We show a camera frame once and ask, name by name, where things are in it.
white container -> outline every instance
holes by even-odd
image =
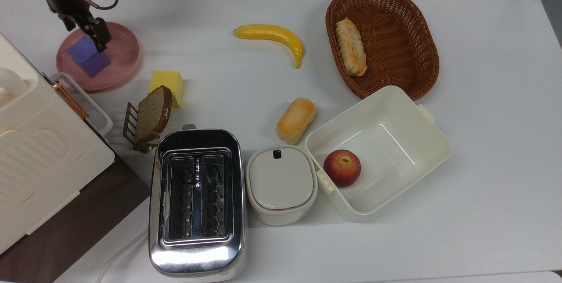
[[[255,153],[246,166],[248,199],[258,219],[278,226],[298,221],[318,193],[313,160],[295,146]]]
[[[347,221],[359,221],[408,189],[451,153],[434,118],[395,86],[347,109],[305,139],[326,196]],[[346,188],[331,181],[322,164],[337,149],[352,151],[361,175]]]

pink plate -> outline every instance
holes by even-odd
[[[140,47],[135,35],[123,25],[107,22],[111,41],[104,53],[111,61],[96,77],[90,77],[77,65],[66,50],[78,42],[84,33],[80,29],[72,32],[62,42],[57,52],[57,69],[68,73],[87,93],[95,93],[115,87],[136,71],[140,62]]]

stainless steel toaster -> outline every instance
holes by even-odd
[[[158,144],[149,256],[185,282],[232,279],[245,267],[245,186],[238,141],[222,129],[171,133]]]

slice of bread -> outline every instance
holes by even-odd
[[[365,75],[367,55],[355,24],[347,18],[339,21],[335,24],[335,37],[347,74],[353,77]]]
[[[275,132],[285,143],[296,145],[315,116],[314,103],[309,99],[298,97],[279,119]]]
[[[139,103],[133,149],[148,152],[149,142],[166,128],[172,109],[172,91],[160,86]]]

red apple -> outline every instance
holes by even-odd
[[[324,171],[337,187],[348,187],[359,178],[361,162],[351,151],[338,149],[324,160]]]

